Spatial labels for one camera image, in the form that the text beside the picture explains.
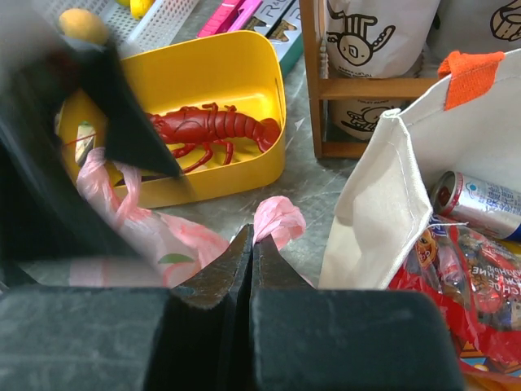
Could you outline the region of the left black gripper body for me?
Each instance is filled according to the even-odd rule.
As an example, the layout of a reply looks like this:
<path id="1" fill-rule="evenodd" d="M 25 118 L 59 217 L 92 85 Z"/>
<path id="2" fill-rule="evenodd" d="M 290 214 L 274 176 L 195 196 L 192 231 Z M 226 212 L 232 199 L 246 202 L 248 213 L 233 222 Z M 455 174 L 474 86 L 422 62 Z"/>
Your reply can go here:
<path id="1" fill-rule="evenodd" d="M 20 260 L 135 257 L 77 193 L 55 113 L 75 90 L 129 93 L 116 50 L 60 36 L 27 2 L 1 5 L 1 282 L 31 283 Z"/>

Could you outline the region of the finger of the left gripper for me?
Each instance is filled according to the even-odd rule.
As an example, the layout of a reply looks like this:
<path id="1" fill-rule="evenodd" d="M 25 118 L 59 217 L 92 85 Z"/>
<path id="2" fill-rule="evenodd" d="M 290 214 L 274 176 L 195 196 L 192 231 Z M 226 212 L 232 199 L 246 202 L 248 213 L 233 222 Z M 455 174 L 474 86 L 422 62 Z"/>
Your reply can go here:
<path id="1" fill-rule="evenodd" d="M 60 77 L 69 93 L 82 90 L 107 118 L 107 159 L 180 178 L 182 169 L 155 131 L 127 82 L 113 42 L 104 46 L 61 36 Z"/>

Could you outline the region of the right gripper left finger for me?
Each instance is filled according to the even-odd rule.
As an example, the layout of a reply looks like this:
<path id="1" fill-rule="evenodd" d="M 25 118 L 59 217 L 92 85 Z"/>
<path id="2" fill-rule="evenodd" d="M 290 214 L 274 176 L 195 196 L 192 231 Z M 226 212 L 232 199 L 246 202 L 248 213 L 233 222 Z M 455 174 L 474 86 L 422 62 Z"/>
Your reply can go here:
<path id="1" fill-rule="evenodd" d="M 1 296 L 4 390 L 245 390 L 251 225 L 174 289 L 26 285 Z"/>

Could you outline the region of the pink plastic grocery bag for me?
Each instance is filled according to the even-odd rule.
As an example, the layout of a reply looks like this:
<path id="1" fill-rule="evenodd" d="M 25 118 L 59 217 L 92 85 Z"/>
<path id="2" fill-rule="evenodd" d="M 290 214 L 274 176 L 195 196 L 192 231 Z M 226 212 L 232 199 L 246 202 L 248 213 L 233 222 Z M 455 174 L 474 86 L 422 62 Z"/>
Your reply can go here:
<path id="1" fill-rule="evenodd" d="M 128 193 L 116 195 L 105 168 L 104 150 L 91 150 L 77 177 L 77 190 L 108 225 L 144 258 L 74 261 L 69 283 L 79 286 L 162 286 L 173 288 L 215 261 L 228 240 L 199 223 L 138 206 L 141 174 L 128 165 L 117 169 Z"/>

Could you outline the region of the toy peach yellow orange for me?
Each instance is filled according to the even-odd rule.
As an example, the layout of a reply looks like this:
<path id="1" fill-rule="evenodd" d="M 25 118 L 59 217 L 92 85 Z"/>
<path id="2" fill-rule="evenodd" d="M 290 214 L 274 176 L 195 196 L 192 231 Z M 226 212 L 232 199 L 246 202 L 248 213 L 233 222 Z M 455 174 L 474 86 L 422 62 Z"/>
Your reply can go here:
<path id="1" fill-rule="evenodd" d="M 102 46 L 109 38 L 109 30 L 101 18 L 84 9 L 64 11 L 58 18 L 58 24 L 66 36 L 78 40 Z"/>

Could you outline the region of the red snack bag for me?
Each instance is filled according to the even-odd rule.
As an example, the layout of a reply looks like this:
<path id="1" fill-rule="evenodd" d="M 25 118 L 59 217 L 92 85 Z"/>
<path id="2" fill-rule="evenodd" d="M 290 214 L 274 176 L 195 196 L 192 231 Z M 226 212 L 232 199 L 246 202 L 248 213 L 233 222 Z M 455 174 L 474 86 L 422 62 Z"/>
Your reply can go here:
<path id="1" fill-rule="evenodd" d="M 465 250 L 474 253 L 487 240 L 492 239 L 464 223 L 433 215 L 389 284 L 391 289 L 423 292 L 435 302 L 459 360 L 462 344 L 477 345 L 485 332 L 478 320 Z"/>

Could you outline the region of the silver blue drink can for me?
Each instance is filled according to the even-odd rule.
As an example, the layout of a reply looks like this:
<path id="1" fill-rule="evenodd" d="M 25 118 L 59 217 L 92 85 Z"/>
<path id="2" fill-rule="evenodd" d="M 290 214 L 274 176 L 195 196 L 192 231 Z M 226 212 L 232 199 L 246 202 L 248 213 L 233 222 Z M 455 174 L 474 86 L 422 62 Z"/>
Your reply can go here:
<path id="1" fill-rule="evenodd" d="M 484 235 L 520 241 L 520 193 L 510 188 L 447 171 L 432 189 L 431 204 L 436 214 Z"/>

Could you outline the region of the floral canvas tote bag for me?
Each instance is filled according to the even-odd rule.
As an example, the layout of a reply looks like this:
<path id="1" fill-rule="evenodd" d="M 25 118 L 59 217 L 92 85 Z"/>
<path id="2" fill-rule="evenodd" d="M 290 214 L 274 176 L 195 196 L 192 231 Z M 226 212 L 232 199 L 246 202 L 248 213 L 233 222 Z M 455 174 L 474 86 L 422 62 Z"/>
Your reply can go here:
<path id="1" fill-rule="evenodd" d="M 405 110 L 382 114 L 334 211 L 318 286 L 384 289 L 429 223 L 449 170 L 520 188 L 520 53 L 451 53 Z"/>

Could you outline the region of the orange yellow snack bag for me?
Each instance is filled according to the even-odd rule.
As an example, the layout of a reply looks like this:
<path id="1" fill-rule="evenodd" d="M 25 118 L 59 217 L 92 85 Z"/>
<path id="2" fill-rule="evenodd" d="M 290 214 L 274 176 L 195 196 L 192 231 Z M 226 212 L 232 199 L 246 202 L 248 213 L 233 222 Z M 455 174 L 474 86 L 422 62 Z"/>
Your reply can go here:
<path id="1" fill-rule="evenodd" d="M 520 389 L 520 245 L 505 240 L 465 250 L 478 320 L 479 343 L 464 342 L 460 360 L 467 379 L 487 390 Z"/>

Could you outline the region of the yellow plastic tub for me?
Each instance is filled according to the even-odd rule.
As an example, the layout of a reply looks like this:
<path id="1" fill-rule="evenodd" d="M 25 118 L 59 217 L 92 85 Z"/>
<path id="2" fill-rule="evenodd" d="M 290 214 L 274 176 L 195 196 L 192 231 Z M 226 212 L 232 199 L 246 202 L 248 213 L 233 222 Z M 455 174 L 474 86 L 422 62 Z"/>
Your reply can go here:
<path id="1" fill-rule="evenodd" d="M 234 105 L 258 121 L 285 126 L 282 74 L 272 44 L 259 33 L 237 31 L 198 38 L 123 59 L 122 66 L 143 109 L 165 114 L 183 106 Z M 285 166 L 285 136 L 265 153 L 252 140 L 234 139 L 234 156 L 224 165 L 225 148 L 214 146 L 212 159 L 185 176 L 191 189 L 171 178 L 144 172 L 139 204 L 159 208 L 228 196 L 264 187 Z"/>

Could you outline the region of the white plastic fruit basket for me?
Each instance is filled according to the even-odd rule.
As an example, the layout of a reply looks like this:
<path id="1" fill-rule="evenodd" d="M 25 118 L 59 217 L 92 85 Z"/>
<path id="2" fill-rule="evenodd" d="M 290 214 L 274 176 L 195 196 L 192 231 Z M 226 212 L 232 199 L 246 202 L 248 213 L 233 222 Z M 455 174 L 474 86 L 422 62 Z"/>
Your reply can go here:
<path id="1" fill-rule="evenodd" d="M 85 9 L 102 19 L 120 46 L 127 44 L 149 51 L 169 45 L 198 3 L 198 0 L 155 1 L 138 20 L 116 1 L 35 0 L 32 5 L 51 23 L 70 8 Z"/>

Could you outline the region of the yellow toy banana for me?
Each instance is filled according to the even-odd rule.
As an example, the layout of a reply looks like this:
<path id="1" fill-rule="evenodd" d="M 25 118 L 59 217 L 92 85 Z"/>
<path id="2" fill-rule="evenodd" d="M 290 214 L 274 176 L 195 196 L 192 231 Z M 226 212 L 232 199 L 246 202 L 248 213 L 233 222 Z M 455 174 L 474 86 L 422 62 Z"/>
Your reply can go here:
<path id="1" fill-rule="evenodd" d="M 139 20 L 149 11 L 155 0 L 116 0 L 116 2 L 129 8 L 131 16 Z"/>

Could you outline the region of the pink candy box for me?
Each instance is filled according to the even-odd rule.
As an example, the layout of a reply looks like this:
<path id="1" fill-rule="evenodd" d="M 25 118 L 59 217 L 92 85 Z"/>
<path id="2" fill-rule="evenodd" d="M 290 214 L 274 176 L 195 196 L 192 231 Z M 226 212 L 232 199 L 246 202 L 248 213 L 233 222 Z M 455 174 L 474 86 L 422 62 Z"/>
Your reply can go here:
<path id="1" fill-rule="evenodd" d="M 261 0 L 225 0 L 213 12 L 197 34 L 209 37 L 242 29 L 260 7 Z"/>

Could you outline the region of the silver chocolate bar box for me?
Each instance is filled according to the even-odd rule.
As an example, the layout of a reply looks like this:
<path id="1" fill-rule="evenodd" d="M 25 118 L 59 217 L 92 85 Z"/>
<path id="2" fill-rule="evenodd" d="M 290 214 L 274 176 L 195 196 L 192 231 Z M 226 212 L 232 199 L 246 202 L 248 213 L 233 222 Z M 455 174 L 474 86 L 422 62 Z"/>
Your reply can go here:
<path id="1" fill-rule="evenodd" d="M 303 39 L 298 1 L 263 1 L 254 14 L 253 30 L 273 45 L 282 76 L 294 68 L 303 54 Z"/>

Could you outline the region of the wooden shelf rack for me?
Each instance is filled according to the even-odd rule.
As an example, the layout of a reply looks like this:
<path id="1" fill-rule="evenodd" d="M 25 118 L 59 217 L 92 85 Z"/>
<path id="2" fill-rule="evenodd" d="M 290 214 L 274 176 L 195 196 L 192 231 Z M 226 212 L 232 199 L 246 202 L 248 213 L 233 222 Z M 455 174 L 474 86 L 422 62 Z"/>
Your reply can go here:
<path id="1" fill-rule="evenodd" d="M 400 99 L 414 101 L 436 82 L 436 78 L 324 78 L 322 39 L 325 34 L 325 6 L 322 1 L 301 1 L 300 16 L 304 59 L 309 92 L 309 111 L 314 154 L 321 158 L 358 159 L 366 143 L 328 142 L 326 101 L 347 99 Z"/>

